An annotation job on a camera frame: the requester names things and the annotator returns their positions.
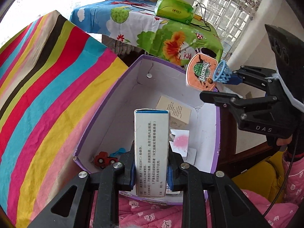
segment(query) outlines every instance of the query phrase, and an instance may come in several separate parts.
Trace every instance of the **pink pajamas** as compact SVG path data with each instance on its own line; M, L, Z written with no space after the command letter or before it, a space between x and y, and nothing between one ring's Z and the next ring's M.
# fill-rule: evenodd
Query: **pink pajamas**
M287 172L289 162L284 160L284 172ZM265 219L275 228L285 228L298 205L304 198L304 158L294 162L288 177L284 203L275 204ZM243 190L244 194L263 214L270 202L248 190ZM162 206L134 200L130 197L120 196L119 198L119 220L120 227L136 225L144 228L180 228L182 220L182 206ZM208 227L211 228L211 217L208 202L206 203Z

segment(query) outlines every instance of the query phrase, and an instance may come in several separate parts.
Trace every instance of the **colorful striped cloth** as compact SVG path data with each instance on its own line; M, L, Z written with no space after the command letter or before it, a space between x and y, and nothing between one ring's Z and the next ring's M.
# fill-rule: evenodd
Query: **colorful striped cloth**
M0 49L0 205L17 228L79 171L74 148L126 69L57 11Z

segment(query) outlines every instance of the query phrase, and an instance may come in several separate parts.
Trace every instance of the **yellow stripe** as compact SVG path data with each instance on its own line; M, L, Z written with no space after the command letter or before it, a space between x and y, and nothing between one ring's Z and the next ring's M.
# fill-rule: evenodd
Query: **yellow stripe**
M28 45L26 46L24 52L22 53L22 55L20 56L20 58L18 59L18 61L16 62L15 66L13 67L13 69L11 70L11 72L8 74L7 78L5 79L4 83L2 84L2 86L0 87L0 96L2 95L3 91L6 89L7 85L10 83L11 79L13 78L13 76L15 75L15 73L18 71L20 65L23 63L23 61L25 60L26 56L28 55L28 53L31 51L33 44L35 43L36 39L38 38L38 36L41 34L41 28L43 27L43 25L45 24L45 21L49 18L50 16L45 15L43 16L43 18L41 19L39 25L36 28L36 31L34 32L31 40L29 41Z
M14 37L8 40L1 48L0 48L0 55L6 49L6 47L13 42L27 27L23 28L20 32L18 32Z
M20 189L16 228L28 226L43 179L69 134L91 106L126 69L127 66L117 57L110 67L87 86L57 119L37 150L25 175Z
M63 48L70 36L70 33L73 29L73 27L75 27L74 24L72 24L69 21L66 21L63 24L63 28L62 31L60 33L60 36L48 58L48 60L46 61L46 63L44 64L44 66L37 71L32 78L30 78L28 80L28 82L20 89L20 91L17 93L17 95L13 98L13 100L10 102L9 106L7 107L6 111L4 112L3 116L0 119L0 131L2 130L2 127L4 125L4 123L6 122L8 116L10 115L10 113L12 112L13 108L16 106L17 102L20 100L20 98L22 97L23 94L25 94L25 92L27 91L27 89L35 82L37 81L37 79L43 74L45 73L49 68L51 68L51 66L53 66L59 56L61 55Z

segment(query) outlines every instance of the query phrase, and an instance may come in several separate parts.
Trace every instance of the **cartoon tablecloth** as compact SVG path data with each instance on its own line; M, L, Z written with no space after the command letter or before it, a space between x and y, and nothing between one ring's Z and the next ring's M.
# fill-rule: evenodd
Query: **cartoon tablecloth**
M111 0L73 10L70 21L87 33L109 36L175 63L188 64L198 52L220 61L223 47L215 29L185 25L155 16L155 3Z

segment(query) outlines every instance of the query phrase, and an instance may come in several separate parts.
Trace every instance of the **white wall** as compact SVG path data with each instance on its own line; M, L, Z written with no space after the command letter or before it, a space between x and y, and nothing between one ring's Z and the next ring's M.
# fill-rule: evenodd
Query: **white wall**
M239 69L241 65L276 68L276 59L270 48L265 24L279 26L304 41L304 29L285 0L262 0L256 17L250 22L247 31L228 61L232 70ZM252 97L264 96L264 92L261 90L245 84L227 85L227 87L244 97L249 91ZM263 135L238 130L237 152L252 148L264 141L266 141L266 137Z

